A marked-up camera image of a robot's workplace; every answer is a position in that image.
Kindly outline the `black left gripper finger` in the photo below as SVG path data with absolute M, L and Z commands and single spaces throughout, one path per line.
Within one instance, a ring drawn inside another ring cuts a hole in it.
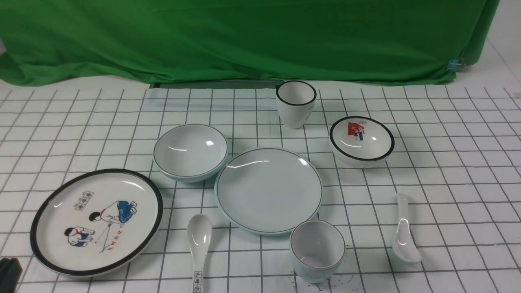
M 0 292 L 14 293 L 22 271 L 18 258 L 2 258 L 0 260 Z

